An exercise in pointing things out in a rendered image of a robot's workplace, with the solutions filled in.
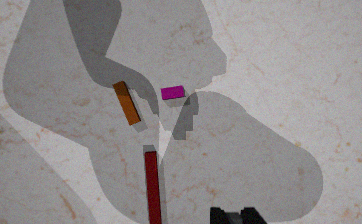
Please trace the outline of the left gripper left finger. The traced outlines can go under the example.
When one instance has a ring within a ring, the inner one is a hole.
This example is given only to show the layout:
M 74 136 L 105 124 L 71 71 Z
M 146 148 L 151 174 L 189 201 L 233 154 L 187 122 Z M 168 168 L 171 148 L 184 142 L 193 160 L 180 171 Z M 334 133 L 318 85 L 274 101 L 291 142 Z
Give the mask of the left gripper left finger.
M 230 224 L 224 210 L 220 207 L 210 207 L 210 224 Z

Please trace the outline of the magenta rectangular block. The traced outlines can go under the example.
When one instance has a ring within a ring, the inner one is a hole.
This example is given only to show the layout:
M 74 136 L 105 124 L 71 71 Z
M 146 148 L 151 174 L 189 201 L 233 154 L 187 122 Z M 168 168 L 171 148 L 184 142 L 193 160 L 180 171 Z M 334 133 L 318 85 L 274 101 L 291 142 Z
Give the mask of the magenta rectangular block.
M 183 86 L 161 89 L 162 100 L 184 97 Z

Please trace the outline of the grey rectangular rod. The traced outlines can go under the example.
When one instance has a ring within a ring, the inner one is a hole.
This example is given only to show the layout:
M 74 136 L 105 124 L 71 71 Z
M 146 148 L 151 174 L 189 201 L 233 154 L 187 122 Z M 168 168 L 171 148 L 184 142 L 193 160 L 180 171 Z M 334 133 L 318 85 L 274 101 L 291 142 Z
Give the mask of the grey rectangular rod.
M 230 224 L 242 224 L 242 218 L 238 212 L 225 212 Z

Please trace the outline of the dark red rectangular bar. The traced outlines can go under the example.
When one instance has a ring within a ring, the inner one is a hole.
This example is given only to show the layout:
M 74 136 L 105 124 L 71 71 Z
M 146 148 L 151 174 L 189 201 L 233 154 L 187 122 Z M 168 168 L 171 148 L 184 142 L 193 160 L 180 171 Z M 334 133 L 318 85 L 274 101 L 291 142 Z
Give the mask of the dark red rectangular bar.
M 145 152 L 150 224 L 162 224 L 156 151 Z

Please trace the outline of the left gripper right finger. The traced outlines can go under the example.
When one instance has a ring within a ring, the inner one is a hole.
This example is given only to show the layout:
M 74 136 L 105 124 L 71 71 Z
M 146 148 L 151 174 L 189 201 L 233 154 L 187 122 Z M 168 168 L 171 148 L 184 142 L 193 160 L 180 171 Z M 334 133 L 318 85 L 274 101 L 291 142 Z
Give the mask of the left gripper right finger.
M 242 224 L 267 224 L 254 207 L 244 207 L 244 210 L 240 212 L 240 216 Z

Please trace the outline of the orange rod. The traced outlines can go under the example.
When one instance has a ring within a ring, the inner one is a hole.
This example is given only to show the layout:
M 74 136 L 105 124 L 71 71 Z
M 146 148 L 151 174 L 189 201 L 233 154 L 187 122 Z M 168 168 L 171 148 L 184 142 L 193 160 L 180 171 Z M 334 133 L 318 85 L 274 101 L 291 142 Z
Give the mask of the orange rod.
M 128 88 L 124 81 L 113 84 L 113 88 L 122 106 L 124 114 L 127 118 L 129 125 L 140 122 L 141 119 L 130 96 Z

